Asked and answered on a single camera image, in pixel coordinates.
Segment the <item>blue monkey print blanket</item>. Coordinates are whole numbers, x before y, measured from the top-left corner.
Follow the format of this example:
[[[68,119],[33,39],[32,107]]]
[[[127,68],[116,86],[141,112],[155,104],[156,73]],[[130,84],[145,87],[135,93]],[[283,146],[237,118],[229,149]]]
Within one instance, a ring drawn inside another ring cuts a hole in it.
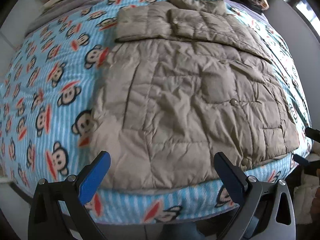
[[[64,180],[96,155],[90,142],[92,111],[115,47],[117,15],[166,0],[104,0],[48,23],[25,39],[1,84],[1,166],[26,193],[37,182]],[[229,14],[253,29],[269,49],[273,71],[284,89],[299,148],[247,174],[274,183],[296,167],[293,154],[306,157],[313,142],[305,136],[311,120],[302,84],[282,37],[266,22],[226,4]],[[96,222],[146,224],[215,216],[233,202],[218,176],[168,190],[123,191],[101,184],[86,205]]]

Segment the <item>beige quilted down jacket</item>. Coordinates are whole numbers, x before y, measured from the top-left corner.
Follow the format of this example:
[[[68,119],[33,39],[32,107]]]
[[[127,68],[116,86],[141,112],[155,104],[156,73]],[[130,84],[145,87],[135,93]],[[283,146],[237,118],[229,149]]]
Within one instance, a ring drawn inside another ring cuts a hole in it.
[[[121,9],[95,97],[91,153],[107,189],[168,190],[217,178],[223,152],[242,170],[299,148],[272,57],[223,0]]]

